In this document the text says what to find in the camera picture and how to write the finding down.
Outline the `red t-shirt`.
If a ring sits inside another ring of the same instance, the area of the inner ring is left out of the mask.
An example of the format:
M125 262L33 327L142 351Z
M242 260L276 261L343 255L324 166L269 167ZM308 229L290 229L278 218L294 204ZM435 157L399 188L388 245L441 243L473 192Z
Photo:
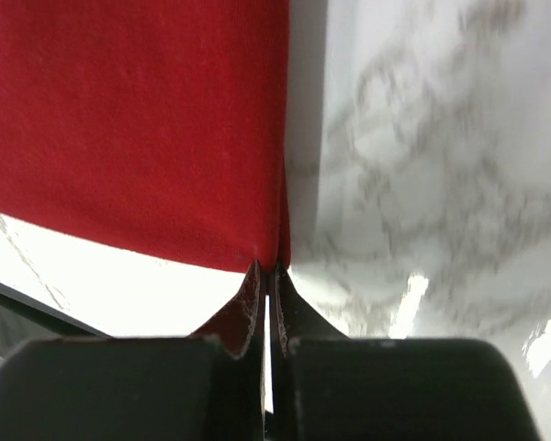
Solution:
M0 1L0 212L177 262L290 260L286 1Z

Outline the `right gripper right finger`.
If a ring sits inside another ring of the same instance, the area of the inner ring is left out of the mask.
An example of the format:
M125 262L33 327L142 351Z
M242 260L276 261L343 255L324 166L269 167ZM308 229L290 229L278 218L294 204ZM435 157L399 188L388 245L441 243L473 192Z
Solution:
M475 339L352 339L270 276L274 440L532 440L504 356Z

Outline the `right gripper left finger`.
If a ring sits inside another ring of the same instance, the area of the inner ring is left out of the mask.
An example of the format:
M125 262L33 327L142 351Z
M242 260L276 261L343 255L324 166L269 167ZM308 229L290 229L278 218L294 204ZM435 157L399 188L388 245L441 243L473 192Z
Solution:
M29 334L0 366L0 440L261 440L265 274L185 337L115 338L0 284Z

